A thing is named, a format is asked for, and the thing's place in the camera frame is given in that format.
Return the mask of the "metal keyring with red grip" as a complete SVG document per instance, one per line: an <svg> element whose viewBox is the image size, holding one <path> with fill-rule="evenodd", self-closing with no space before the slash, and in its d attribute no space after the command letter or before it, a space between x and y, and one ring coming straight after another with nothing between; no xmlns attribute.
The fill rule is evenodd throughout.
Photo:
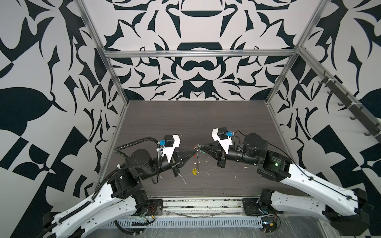
<svg viewBox="0 0 381 238"><path fill-rule="evenodd" d="M201 152L200 150L200 146L201 145L196 145L195 146L195 150L197 150L197 153L194 155L194 163L193 163L193 168L197 169L197 174L199 174L201 172L201 168L200 168L200 160L199 160L199 152Z"/></svg>

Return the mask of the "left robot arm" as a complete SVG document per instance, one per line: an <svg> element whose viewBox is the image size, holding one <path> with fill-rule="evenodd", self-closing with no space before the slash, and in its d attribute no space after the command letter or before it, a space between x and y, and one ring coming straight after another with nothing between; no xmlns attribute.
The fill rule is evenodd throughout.
<svg viewBox="0 0 381 238"><path fill-rule="evenodd" d="M157 183L159 175L167 170L178 176L180 168L195 154L195 150L180 151L171 159L153 159L147 150L136 150L84 201L64 212L46 214L44 230L37 237L85 238L120 218L144 215L151 204L142 180L151 178Z"/></svg>

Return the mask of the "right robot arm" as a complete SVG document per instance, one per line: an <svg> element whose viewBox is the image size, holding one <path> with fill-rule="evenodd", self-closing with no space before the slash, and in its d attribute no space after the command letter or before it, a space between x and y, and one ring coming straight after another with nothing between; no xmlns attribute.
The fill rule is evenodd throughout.
<svg viewBox="0 0 381 238"><path fill-rule="evenodd" d="M197 146L214 157L219 167L228 160L257 166L262 177L297 188L306 196L293 196L272 189L263 189L260 198L244 200L248 216L276 215L290 212L327 221L343 236L360 236L370 227L366 211L367 193L359 188L336 186L301 168L292 159L268 149L269 142L256 133L245 136L241 145L233 144L231 131L222 135L214 132L214 142Z"/></svg>

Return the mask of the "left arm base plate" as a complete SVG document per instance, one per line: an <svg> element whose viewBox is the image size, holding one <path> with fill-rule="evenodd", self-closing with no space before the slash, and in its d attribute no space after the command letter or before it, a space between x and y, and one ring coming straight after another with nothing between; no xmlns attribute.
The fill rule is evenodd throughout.
<svg viewBox="0 0 381 238"><path fill-rule="evenodd" d="M155 215L162 212L163 199L149 199L149 200L136 200L133 198L133 202L136 205L133 206L134 213L128 216L138 216L138 215Z"/></svg>

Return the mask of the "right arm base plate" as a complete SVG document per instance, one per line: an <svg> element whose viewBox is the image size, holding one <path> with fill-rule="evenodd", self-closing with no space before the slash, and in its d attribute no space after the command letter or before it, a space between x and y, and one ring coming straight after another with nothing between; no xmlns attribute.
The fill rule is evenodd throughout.
<svg viewBox="0 0 381 238"><path fill-rule="evenodd" d="M270 205L260 204L258 198L243 198L243 209L247 216L272 216L275 214L284 214L282 211L277 211Z"/></svg>

